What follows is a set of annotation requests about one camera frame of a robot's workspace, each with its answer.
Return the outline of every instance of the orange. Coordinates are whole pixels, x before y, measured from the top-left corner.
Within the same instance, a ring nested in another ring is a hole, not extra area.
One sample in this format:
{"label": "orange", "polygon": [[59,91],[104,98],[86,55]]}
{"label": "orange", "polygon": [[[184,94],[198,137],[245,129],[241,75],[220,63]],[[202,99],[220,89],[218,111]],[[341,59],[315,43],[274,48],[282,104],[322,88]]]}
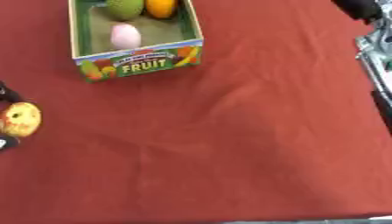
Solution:
{"label": "orange", "polygon": [[155,18],[169,18],[177,9],[177,0],[146,0],[145,7]]}

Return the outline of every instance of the toy apple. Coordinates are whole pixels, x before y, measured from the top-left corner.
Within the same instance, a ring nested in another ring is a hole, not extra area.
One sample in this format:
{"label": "toy apple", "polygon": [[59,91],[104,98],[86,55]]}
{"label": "toy apple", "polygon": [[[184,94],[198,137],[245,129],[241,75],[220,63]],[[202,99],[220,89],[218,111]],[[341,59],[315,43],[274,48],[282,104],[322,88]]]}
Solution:
{"label": "toy apple", "polygon": [[10,105],[0,115],[0,129],[13,137],[28,137],[41,124],[41,112],[29,102],[17,102]]}

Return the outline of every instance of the toy fruit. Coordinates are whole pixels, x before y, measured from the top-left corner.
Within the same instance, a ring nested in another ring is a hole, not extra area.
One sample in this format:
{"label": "toy fruit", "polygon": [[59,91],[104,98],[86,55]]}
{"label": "toy fruit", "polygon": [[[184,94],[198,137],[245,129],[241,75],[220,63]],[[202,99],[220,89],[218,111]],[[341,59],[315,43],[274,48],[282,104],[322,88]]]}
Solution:
{"label": "toy fruit", "polygon": [[146,0],[147,11],[155,18],[169,18],[177,9],[177,0]]}
{"label": "toy fruit", "polygon": [[41,112],[29,102],[12,104],[0,116],[1,130],[13,137],[28,137],[41,124]]}
{"label": "toy fruit", "polygon": [[108,11],[125,21],[138,17],[144,9],[144,0],[107,0]]}
{"label": "toy fruit", "polygon": [[111,41],[118,50],[134,49],[142,44],[142,36],[133,25],[116,24],[112,29]]}

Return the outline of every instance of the red fabric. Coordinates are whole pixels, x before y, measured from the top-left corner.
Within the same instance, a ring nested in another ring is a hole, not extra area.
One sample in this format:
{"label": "red fabric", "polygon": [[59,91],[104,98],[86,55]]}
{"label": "red fabric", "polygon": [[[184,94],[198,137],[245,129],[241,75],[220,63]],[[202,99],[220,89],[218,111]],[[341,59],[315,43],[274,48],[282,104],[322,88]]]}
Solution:
{"label": "red fabric", "polygon": [[87,84],[66,1],[3,1],[1,79],[39,133],[0,154],[0,223],[392,213],[392,143],[330,1],[195,0],[201,66]]}

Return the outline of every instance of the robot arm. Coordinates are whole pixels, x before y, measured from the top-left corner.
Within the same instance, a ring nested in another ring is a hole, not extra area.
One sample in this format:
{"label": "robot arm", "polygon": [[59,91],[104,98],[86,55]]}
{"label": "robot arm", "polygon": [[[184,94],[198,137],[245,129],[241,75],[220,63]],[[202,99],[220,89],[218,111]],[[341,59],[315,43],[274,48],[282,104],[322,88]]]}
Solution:
{"label": "robot arm", "polygon": [[392,0],[332,0],[352,19],[374,30],[357,37],[356,59],[374,84],[372,96],[392,135]]}
{"label": "robot arm", "polygon": [[382,18],[382,9],[375,0],[332,0],[350,18],[363,19],[366,24]]}

